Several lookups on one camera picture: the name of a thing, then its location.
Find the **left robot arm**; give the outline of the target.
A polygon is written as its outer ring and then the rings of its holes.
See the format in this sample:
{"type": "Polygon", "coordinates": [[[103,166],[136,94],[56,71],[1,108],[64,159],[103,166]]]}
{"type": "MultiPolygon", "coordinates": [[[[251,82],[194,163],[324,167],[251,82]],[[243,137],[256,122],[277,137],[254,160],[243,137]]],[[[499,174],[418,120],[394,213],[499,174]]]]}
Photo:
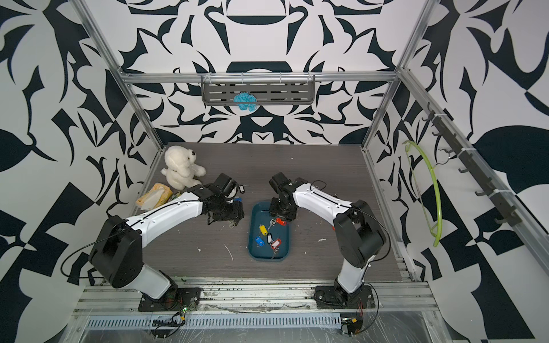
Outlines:
{"type": "Polygon", "coordinates": [[[146,300],[163,307],[181,304],[178,286],[165,273],[143,261],[143,249],[177,225],[201,215],[207,224],[244,218],[237,196],[244,187],[226,174],[210,184],[197,185],[162,206],[123,219],[114,216],[101,229],[89,254],[89,262],[115,289],[141,292],[146,300]]]}

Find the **teal storage box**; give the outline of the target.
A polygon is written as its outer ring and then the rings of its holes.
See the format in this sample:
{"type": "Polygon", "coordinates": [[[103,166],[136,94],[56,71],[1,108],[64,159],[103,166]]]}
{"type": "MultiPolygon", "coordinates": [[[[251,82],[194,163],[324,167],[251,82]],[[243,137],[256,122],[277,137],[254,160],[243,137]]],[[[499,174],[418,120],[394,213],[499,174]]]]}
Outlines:
{"type": "Polygon", "coordinates": [[[259,262],[281,262],[290,252],[290,223],[286,226],[276,223],[277,217],[270,212],[270,203],[258,202],[252,209],[250,217],[250,231],[248,237],[248,252],[250,256],[259,262]],[[266,226],[268,235],[263,236],[260,232],[260,225],[266,226]],[[256,237],[261,237],[264,247],[258,247],[256,237]]]}

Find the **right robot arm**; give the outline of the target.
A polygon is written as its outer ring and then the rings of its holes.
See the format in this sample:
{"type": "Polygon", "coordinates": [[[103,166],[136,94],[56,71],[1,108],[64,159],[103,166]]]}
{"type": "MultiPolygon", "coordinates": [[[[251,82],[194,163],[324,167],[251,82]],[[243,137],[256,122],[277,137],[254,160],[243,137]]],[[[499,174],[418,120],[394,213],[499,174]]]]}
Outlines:
{"type": "Polygon", "coordinates": [[[340,303],[360,294],[367,268],[387,242],[383,225],[375,218],[370,205],[362,200],[349,202],[333,197],[304,179],[288,179],[279,172],[269,181],[276,197],[270,214],[291,222],[298,209],[305,209],[333,226],[343,265],[335,279],[332,293],[340,303]]]}

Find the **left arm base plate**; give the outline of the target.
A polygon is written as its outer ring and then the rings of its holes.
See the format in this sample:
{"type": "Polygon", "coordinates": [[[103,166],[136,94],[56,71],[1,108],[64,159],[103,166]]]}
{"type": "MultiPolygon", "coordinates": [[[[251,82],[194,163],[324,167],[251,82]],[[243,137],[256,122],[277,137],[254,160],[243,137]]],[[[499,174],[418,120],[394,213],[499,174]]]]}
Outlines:
{"type": "Polygon", "coordinates": [[[200,303],[199,287],[170,287],[158,300],[142,295],[139,312],[179,312],[195,310],[200,303]]]}

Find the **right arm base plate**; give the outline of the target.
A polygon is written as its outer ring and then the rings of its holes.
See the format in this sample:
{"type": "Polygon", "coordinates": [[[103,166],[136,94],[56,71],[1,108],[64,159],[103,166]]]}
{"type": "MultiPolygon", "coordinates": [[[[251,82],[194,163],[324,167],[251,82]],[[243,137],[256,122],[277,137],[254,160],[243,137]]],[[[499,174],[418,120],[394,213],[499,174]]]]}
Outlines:
{"type": "Polygon", "coordinates": [[[362,284],[353,293],[347,293],[342,287],[317,286],[313,294],[319,309],[374,309],[376,296],[369,284],[362,284]]]}

